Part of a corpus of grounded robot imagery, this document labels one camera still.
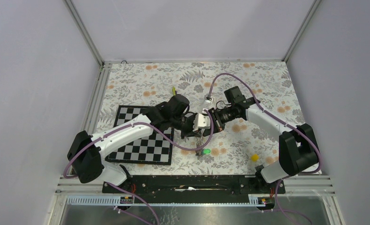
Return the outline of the green key tag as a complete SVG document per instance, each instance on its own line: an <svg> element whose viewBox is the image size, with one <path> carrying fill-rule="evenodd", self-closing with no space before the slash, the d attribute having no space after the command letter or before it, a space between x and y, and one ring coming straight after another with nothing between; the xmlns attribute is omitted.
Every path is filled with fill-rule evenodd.
<svg viewBox="0 0 370 225"><path fill-rule="evenodd" d="M203 154L204 155L208 155L208 154L210 154L211 153L211 150L210 149L204 149L203 150Z"/></svg>

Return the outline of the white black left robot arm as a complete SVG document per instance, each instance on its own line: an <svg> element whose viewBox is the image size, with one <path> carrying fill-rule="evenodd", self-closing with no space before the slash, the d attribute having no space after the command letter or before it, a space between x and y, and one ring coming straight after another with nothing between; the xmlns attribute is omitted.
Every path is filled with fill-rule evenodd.
<svg viewBox="0 0 370 225"><path fill-rule="evenodd" d="M211 117L207 110L204 114L195 113L187 117L188 107L187 98L175 95L169 101L148 107L145 112L110 130L92 135L85 130L79 132L68 151L69 164L65 168L64 177L78 178L81 183L100 179L113 183L121 193L129 191L132 181L126 171L106 162L105 157L130 142L152 135L153 132L163 134L168 128L174 128L185 135L194 135L201 129L210 127ZM69 168L73 168L73 176L67 174Z"/></svg>

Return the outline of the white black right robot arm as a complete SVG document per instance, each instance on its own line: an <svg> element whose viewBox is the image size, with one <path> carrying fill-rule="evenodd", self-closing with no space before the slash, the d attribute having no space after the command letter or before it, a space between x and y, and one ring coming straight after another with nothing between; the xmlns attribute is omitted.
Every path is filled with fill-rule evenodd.
<svg viewBox="0 0 370 225"><path fill-rule="evenodd" d="M261 109L260 101L253 97L246 98L237 86L224 94L229 105L209 110L215 133L223 131L226 123L242 118L258 125L279 143L279 159L256 172L257 191L267 193L273 188L273 182L295 176L319 163L317 142L310 125L286 123Z"/></svg>

